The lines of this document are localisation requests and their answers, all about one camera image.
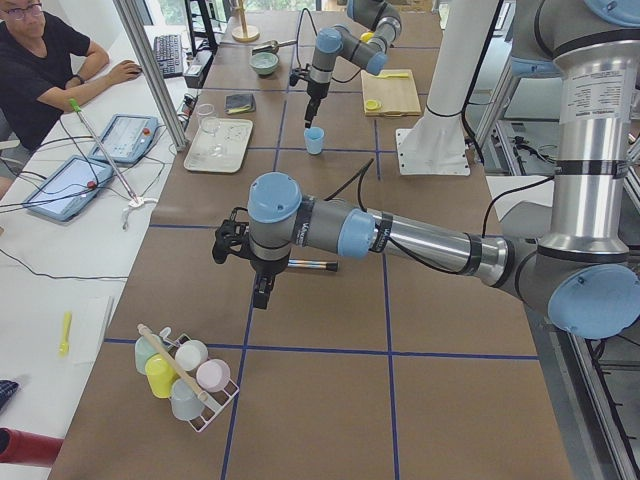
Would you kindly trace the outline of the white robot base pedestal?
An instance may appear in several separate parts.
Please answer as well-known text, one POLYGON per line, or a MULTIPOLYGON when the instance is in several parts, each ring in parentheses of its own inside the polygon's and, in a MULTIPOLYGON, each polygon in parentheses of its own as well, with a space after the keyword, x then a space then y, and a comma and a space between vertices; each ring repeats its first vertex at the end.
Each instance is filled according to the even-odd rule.
POLYGON ((402 175, 470 174, 463 110, 501 8, 498 0, 451 3, 425 112, 412 128, 396 131, 402 175))

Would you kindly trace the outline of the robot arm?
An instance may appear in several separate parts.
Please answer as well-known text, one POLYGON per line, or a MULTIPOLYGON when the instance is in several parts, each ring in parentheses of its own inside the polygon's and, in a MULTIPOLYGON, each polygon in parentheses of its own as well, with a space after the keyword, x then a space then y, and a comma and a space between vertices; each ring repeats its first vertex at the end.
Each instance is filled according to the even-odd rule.
POLYGON ((337 58, 378 75, 388 61, 387 50, 402 31, 400 13, 387 1, 348 1, 347 15, 373 35, 363 41, 340 24, 323 28, 317 34, 311 64, 302 70, 309 95, 304 117, 306 128, 312 126, 321 101, 328 95, 337 58))
POLYGON ((528 74, 552 62, 562 77, 560 137, 550 224, 521 238, 472 234, 462 216, 479 204, 461 180, 425 188, 425 221, 303 194, 286 174, 251 185, 247 246, 253 304, 265 308, 293 246, 361 258, 408 256, 450 275, 473 276, 586 339, 614 336, 639 316, 639 279, 618 235, 627 135, 639 70, 635 1, 522 1, 514 54, 528 74))

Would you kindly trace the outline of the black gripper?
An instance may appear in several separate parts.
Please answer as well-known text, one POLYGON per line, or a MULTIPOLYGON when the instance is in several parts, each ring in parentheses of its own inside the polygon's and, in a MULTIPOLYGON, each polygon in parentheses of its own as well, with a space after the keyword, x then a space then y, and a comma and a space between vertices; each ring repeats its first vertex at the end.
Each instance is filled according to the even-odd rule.
POLYGON ((309 95, 309 102, 305 110, 304 125, 306 128, 311 128, 321 101, 328 95, 328 83, 309 79, 307 82, 307 94, 309 95))
POLYGON ((256 309, 266 309, 275 285, 276 276, 288 266, 291 247, 266 248, 252 245, 251 252, 253 259, 250 264, 257 274, 253 287, 252 304, 256 309))

